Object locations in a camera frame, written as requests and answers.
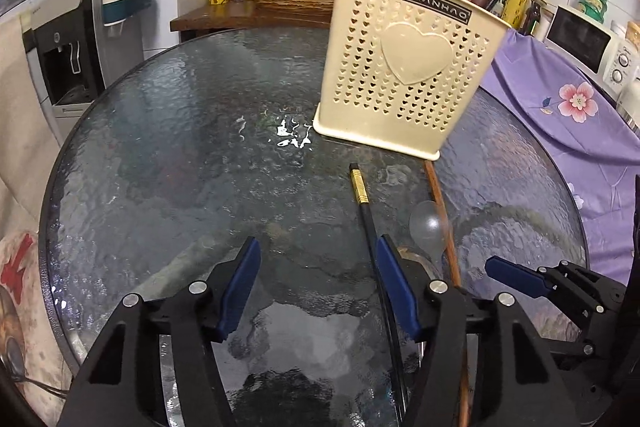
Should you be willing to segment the water dispenser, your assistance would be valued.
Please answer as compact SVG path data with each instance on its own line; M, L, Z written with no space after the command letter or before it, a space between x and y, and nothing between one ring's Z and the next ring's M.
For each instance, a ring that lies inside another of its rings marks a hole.
M143 62L140 13L153 0L39 0L25 42L29 66L56 141L89 106Z

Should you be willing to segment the brown wooden chopstick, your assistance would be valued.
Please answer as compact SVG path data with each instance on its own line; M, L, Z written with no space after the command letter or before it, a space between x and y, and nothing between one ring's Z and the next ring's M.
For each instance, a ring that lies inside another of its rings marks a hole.
M445 241L445 253L447 257L451 282L456 287L460 287L461 273L458 265L458 257L456 246L454 246L454 236L452 235L446 202L442 189L437 178L434 162L430 160L424 161L424 170L427 176L428 184L433 194L436 211L442 225L442 236ZM462 373L460 378L460 400L459 400L459 416L458 426L468 427L470 421L470 384L469 384L469 366L468 351L463 350Z

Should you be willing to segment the beige cloth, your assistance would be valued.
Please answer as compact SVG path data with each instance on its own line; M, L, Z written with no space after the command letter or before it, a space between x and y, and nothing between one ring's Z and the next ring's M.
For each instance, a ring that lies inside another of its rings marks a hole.
M60 146L40 107L15 17L1 25L1 234L37 231Z

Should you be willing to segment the clear plastic spoon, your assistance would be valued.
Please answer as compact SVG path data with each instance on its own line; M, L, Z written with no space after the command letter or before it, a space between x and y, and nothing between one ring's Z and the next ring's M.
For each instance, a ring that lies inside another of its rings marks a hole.
M432 200L424 200L413 207L409 218L409 232L427 258L432 261L442 260L446 251L447 225L440 219L436 204Z

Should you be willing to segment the black gold-tipped chopstick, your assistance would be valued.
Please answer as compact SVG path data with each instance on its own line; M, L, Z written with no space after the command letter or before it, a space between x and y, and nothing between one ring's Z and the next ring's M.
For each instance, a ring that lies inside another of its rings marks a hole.
M395 322L395 315L392 305L390 304L390 299L388 299L384 288L380 270L378 269L378 262L376 261L378 233L376 233L376 228L370 208L370 199L366 187L366 182L364 182L363 174L356 162L352 162L349 165L349 178L350 181L352 181L352 191L354 191L356 202L358 204L360 222L363 228L364 235L366 236L376 288L378 288L378 297L380 297L384 329L388 345L390 346L390 361L392 362L392 369L390 370L390 382L392 383L392 389L394 393L396 415L398 421L401 423L406 413L408 399L408 391L404 382L404 363L402 363L401 358L400 342Z

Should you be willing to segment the white microwave oven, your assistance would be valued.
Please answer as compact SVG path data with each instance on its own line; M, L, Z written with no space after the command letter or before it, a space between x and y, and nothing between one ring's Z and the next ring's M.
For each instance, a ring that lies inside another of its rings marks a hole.
M580 69L613 103L636 78L636 46L569 6L556 9L544 44Z

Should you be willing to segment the purple floral cloth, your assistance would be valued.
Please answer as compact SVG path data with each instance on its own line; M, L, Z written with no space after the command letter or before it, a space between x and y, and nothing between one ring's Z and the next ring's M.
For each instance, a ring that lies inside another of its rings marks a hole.
M525 124L560 169L582 218L591 269L627 283L638 136L579 69L512 29L482 87Z

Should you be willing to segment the cream plastic utensil holder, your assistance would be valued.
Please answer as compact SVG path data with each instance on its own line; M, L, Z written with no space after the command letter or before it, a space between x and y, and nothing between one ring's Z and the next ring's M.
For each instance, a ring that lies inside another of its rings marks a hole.
M509 28L466 0L334 0L314 130L437 160Z

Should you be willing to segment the round glass table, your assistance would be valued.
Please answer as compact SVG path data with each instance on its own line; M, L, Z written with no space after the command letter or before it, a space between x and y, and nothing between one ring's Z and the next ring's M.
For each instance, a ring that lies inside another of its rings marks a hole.
M584 263L558 168L477 91L436 162L462 272L413 242L430 184L420 159L327 138L312 120L328 35L228 31L120 78L66 139L47 186L40 256L56 335L75 364L64 426L454 426L463 350L474 426L575 426L548 339L555 307L491 280L492 256ZM404 419L349 165L378 239L402 259L421 335L396 322ZM239 326L215 331L215 267L247 236L262 264Z

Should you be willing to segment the dark glass bottle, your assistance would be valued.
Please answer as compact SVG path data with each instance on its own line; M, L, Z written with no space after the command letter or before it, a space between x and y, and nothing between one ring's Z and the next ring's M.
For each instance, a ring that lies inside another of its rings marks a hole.
M520 29L523 36L531 36L536 30L541 19L541 4L537 0L532 0L526 11L524 22Z

